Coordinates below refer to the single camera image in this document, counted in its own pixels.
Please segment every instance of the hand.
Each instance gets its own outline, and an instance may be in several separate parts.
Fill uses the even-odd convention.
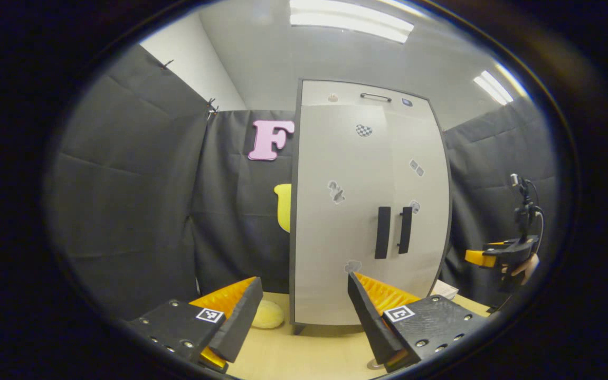
[[[540,260],[538,259],[538,255],[536,255],[536,253],[533,253],[533,255],[531,255],[528,260],[519,265],[519,267],[517,267],[517,269],[511,273],[511,276],[517,276],[522,271],[524,271],[524,279],[522,279],[521,284],[525,284],[527,280],[531,277],[531,275],[534,273],[534,270],[536,270],[536,267],[538,267],[539,262]],[[501,269],[501,273],[505,273],[507,272],[507,270],[508,265],[505,264],[504,268]]]

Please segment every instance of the ceiling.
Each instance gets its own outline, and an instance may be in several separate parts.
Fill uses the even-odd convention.
[[[339,79],[430,99],[443,129],[499,108],[473,78],[495,60],[449,24],[376,2],[355,3],[414,24],[403,45],[335,28],[290,26],[287,0],[224,0],[201,23],[249,110],[294,110],[299,78]]]

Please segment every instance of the fluorescent light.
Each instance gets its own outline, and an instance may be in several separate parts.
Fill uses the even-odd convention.
[[[511,94],[509,94],[508,91],[506,91],[506,89],[501,86],[499,80],[497,80],[495,77],[492,77],[492,74],[489,74],[487,70],[483,71],[480,76],[485,79],[487,83],[491,84],[492,87],[494,87],[494,89],[497,90],[497,92],[501,94],[504,99],[506,99],[506,101],[513,101],[513,97],[511,97]]]
[[[405,43],[414,26],[397,17],[350,3],[290,0],[290,24],[350,29]]]
[[[513,77],[513,74],[511,74],[508,70],[506,70],[505,67],[503,67],[502,65],[497,63],[497,70],[499,70],[499,72],[504,77],[506,77],[506,79],[510,82],[511,86],[513,86],[513,88],[517,91],[517,94],[519,94],[519,96],[521,96],[521,97],[527,96],[527,91],[524,90],[524,87],[522,87],[522,84],[519,84],[519,82],[517,82],[517,79],[515,79],[515,77]]]
[[[485,79],[482,79],[482,77],[475,77],[473,79],[473,82],[477,83],[478,86],[482,87],[483,90],[487,91],[487,93],[490,94],[490,96],[492,96],[492,98],[494,98],[494,100],[498,101],[502,106],[505,106],[506,104],[508,104],[506,99],[504,99],[504,97],[501,96],[501,94],[499,94],[494,89],[494,87],[492,87],[491,84],[487,83],[487,81]]]
[[[429,18],[429,17],[428,17],[427,15],[425,15],[424,13],[422,13],[422,12],[420,12],[420,11],[418,11],[418,10],[416,10],[416,9],[412,8],[412,7],[410,7],[410,6],[409,6],[409,5],[407,5],[407,4],[403,4],[403,3],[396,2],[396,0],[377,0],[377,2],[384,3],[384,4],[388,4],[388,5],[390,5],[391,7],[396,7],[396,8],[398,8],[399,10],[402,10],[402,11],[408,12],[409,14],[415,15],[415,16],[417,16],[417,17]]]

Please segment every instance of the white cabinet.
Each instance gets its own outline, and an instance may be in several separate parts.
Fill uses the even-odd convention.
[[[451,212],[449,169],[429,102],[328,80],[303,80],[300,91],[291,320],[359,324],[347,294],[347,270],[427,296],[439,274]],[[401,216],[404,207],[410,207],[411,223]]]

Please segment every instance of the yellow ball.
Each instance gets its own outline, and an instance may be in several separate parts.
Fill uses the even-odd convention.
[[[253,319],[253,327],[273,329],[283,323],[283,310],[275,302],[262,300]]]

